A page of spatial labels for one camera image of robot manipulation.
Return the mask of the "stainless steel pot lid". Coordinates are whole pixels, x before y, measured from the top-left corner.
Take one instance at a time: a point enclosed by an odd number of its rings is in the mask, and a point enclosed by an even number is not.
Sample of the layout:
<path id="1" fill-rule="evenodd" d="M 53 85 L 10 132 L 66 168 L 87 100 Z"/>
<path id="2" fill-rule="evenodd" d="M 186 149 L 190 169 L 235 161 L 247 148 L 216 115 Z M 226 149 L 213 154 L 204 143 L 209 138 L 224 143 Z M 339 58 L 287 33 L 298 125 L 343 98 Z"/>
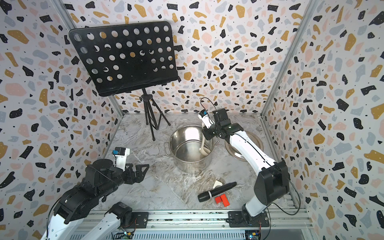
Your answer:
<path id="1" fill-rule="evenodd" d="M 246 131 L 231 134 L 227 142 L 251 165 L 257 165 L 266 160 L 267 155 L 251 140 Z"/>

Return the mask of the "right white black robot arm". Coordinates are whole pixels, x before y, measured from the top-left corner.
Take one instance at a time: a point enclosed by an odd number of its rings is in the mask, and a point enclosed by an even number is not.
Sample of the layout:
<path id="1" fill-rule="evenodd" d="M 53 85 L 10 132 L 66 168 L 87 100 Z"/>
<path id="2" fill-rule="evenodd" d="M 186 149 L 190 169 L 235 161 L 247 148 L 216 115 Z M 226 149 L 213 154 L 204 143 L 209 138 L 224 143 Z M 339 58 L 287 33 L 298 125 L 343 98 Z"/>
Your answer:
<path id="1" fill-rule="evenodd" d="M 202 110 L 199 113 L 205 139 L 211 140 L 217 137 L 225 140 L 245 158 L 257 174 L 254 195 L 243 205 L 241 220 L 229 220 L 230 223 L 251 226 L 269 205 L 290 192 L 293 183 L 290 180 L 288 167 L 285 161 L 276 162 L 265 154 L 250 139 L 243 127 L 231 122 L 224 108 L 213 111 L 212 115 L 213 120 L 208 111 Z"/>

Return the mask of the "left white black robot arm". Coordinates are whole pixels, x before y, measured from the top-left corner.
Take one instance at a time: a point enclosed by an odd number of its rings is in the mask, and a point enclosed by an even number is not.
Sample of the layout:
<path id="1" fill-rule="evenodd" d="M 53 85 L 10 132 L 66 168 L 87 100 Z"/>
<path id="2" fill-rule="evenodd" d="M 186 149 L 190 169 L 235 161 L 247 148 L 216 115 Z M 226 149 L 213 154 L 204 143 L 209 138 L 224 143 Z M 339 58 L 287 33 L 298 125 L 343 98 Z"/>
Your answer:
<path id="1" fill-rule="evenodd" d="M 99 202 L 105 202 L 123 184 L 141 183 L 149 167 L 148 164 L 137 165 L 134 170 L 133 164 L 124 164 L 118 168 L 108 159 L 99 159 L 89 164 L 83 180 L 65 192 L 50 210 L 42 239 L 68 240 Z M 83 238 L 103 240 L 121 229 L 121 237 L 131 240 L 137 229 L 146 228 L 148 217 L 147 212 L 134 213 L 128 205 L 117 202 Z"/>

